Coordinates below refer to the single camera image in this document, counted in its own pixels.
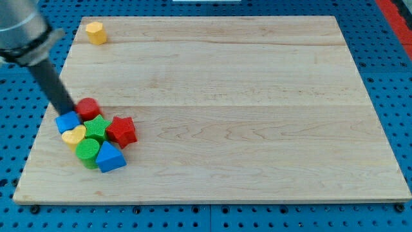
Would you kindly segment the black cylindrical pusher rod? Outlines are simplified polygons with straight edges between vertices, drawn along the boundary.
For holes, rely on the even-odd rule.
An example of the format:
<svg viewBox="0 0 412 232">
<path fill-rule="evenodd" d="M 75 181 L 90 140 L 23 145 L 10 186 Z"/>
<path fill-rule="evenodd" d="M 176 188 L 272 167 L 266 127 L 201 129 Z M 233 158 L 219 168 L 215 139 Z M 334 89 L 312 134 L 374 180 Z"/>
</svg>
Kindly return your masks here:
<svg viewBox="0 0 412 232">
<path fill-rule="evenodd" d="M 28 67 L 41 90 L 59 115 L 74 110 L 75 104 L 49 58 Z"/>
</svg>

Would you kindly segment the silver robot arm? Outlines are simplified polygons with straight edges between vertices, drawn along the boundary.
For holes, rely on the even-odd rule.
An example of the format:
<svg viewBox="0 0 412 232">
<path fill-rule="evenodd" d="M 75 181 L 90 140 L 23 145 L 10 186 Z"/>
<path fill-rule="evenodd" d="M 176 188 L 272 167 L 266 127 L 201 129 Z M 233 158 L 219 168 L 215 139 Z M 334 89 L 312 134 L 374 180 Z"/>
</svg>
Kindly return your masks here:
<svg viewBox="0 0 412 232">
<path fill-rule="evenodd" d="M 63 115 L 75 104 L 50 61 L 50 51 L 63 37 L 40 13 L 37 1 L 1 1 L 1 64 L 25 67 L 55 108 Z"/>
</svg>

